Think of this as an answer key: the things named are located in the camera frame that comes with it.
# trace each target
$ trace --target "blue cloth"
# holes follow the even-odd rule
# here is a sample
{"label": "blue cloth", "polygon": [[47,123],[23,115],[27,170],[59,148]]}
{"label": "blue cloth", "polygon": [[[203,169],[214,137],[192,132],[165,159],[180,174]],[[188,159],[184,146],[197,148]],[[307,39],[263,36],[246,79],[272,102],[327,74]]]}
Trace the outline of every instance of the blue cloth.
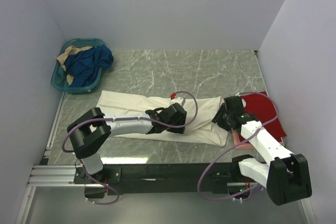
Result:
{"label": "blue cloth", "polygon": [[109,69],[112,63],[112,52],[105,45],[69,55],[64,62],[67,74],[74,77],[69,87],[78,88],[92,84],[97,78],[99,68]]}

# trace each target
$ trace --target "cream colored towel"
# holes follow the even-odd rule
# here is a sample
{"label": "cream colored towel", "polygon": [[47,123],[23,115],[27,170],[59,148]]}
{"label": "cream colored towel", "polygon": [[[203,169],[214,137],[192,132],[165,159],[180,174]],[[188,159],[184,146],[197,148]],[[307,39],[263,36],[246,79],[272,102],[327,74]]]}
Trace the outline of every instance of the cream colored towel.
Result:
{"label": "cream colored towel", "polygon": [[[58,62],[61,64],[61,67],[64,69],[64,71],[66,71],[66,68],[64,66],[64,62],[68,59],[68,56],[69,55],[75,55],[81,51],[85,51],[85,50],[88,50],[92,47],[82,47],[82,48],[77,48],[77,47],[74,47],[74,46],[70,46],[70,47],[67,47],[67,49],[65,49],[64,53],[59,55],[56,60],[58,60]],[[67,82],[70,84],[72,84],[72,81],[73,81],[73,76],[71,75],[67,75]]]}
{"label": "cream colored towel", "polygon": [[[198,115],[193,123],[186,127],[184,134],[164,131],[161,134],[126,134],[118,137],[138,138],[148,140],[162,140],[185,143],[204,143],[224,146],[227,131],[211,122],[223,103],[222,97],[197,99]],[[159,107],[168,107],[170,99],[160,97],[144,97],[137,94],[124,94],[111,91],[102,91],[97,106],[105,114],[136,114]],[[187,99],[183,108],[187,111],[188,122],[195,114],[194,100]]]}

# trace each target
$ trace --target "red cloth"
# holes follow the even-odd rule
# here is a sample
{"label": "red cloth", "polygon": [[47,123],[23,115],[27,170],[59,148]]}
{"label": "red cloth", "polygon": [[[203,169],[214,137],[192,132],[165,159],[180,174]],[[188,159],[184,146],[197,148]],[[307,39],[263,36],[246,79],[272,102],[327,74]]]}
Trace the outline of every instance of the red cloth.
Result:
{"label": "red cloth", "polygon": [[[245,100],[245,113],[252,113],[257,116],[257,118],[265,123],[268,120],[271,120],[276,115],[275,108],[273,103],[268,100],[266,97],[258,94],[248,94],[241,96]],[[281,138],[287,136],[284,132],[279,119],[276,119],[274,122],[267,124],[265,129],[278,141],[281,142]],[[239,136],[239,140],[243,141],[244,138]]]}

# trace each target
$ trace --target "marble table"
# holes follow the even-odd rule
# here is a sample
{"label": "marble table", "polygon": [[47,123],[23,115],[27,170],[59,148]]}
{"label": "marble table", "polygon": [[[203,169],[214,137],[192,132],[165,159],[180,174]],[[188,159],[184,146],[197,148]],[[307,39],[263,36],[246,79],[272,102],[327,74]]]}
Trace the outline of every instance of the marble table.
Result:
{"label": "marble table", "polygon": [[[117,50],[114,63],[102,75],[92,93],[65,94],[56,128],[49,165],[72,165],[76,157],[63,153],[61,142],[70,123],[97,105],[101,90],[169,97],[175,90],[191,91],[197,98],[227,97],[242,91],[264,91],[255,53],[252,50]],[[105,164],[208,163],[233,145],[175,143],[110,137],[99,150]],[[232,150],[220,162],[250,154],[254,150]]]}

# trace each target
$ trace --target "laundry basket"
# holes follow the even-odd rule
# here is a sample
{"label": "laundry basket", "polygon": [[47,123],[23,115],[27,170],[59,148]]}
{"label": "laundry basket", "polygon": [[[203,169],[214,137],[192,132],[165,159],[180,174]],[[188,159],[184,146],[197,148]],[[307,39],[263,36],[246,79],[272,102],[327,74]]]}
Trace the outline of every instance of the laundry basket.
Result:
{"label": "laundry basket", "polygon": [[[65,49],[67,49],[70,46],[74,46],[77,48],[82,48],[82,47],[98,47],[105,45],[105,42],[102,41],[101,39],[72,39],[68,42],[66,42],[62,48],[59,54],[63,54],[65,52]],[[54,68],[54,73],[52,73],[52,78],[51,78],[51,84],[58,90],[67,92],[67,93],[86,93],[86,92],[91,92],[93,91],[100,80],[101,76],[101,70],[102,68],[99,68],[98,75],[96,80],[85,87],[80,87],[80,88],[70,88],[69,84],[67,82],[67,73],[65,73],[64,69],[61,67],[61,64],[56,61],[56,65]]]}

